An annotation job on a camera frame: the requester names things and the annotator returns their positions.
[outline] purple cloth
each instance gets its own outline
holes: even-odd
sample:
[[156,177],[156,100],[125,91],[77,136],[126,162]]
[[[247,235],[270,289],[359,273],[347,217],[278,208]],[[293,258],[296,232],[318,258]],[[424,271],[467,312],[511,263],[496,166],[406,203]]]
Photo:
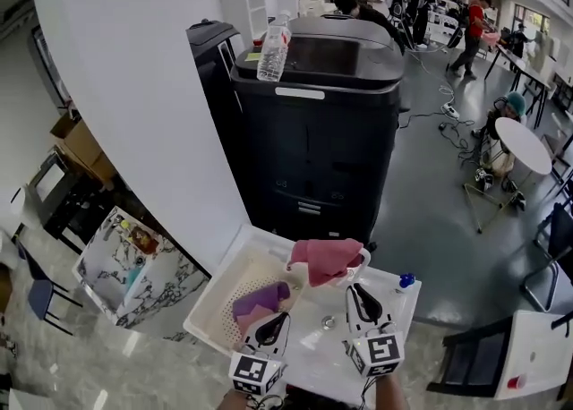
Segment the purple cloth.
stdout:
[[290,289],[284,281],[278,281],[270,286],[244,295],[233,302],[233,319],[236,321],[237,316],[251,314],[256,305],[278,312],[278,304],[282,300],[290,297]]

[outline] teal hat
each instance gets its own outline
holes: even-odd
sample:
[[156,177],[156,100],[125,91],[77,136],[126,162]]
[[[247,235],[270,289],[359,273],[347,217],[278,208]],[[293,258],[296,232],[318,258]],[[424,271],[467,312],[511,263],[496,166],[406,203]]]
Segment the teal hat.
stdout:
[[521,93],[516,91],[512,91],[506,97],[509,105],[513,107],[513,110],[516,112],[517,115],[520,117],[526,113],[526,99],[523,98]]

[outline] black pants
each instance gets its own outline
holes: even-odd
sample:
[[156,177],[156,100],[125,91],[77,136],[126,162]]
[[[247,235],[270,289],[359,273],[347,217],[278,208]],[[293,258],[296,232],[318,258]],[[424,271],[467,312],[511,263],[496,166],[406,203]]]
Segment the black pants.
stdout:
[[460,54],[450,69],[457,71],[460,66],[465,66],[466,73],[472,72],[472,64],[474,63],[474,58],[480,50],[480,40],[481,38],[474,38],[473,36],[469,36],[466,31],[466,50]]
[[428,27],[428,11],[422,9],[418,11],[415,18],[414,27],[412,28],[412,37],[415,44],[423,44],[423,39],[426,35],[426,28]]

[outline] sink drain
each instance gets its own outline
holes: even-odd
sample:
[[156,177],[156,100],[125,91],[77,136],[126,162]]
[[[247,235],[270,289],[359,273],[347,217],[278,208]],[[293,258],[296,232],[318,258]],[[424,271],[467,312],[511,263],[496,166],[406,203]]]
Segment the sink drain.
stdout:
[[331,330],[337,326],[337,320],[334,316],[326,316],[322,318],[322,328],[324,330]]

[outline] yellow sticky note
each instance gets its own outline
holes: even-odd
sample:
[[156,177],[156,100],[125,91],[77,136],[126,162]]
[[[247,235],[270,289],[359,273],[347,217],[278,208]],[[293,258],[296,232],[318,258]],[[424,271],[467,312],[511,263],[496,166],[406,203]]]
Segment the yellow sticky note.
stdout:
[[261,52],[251,52],[246,59],[245,62],[258,62],[261,60]]

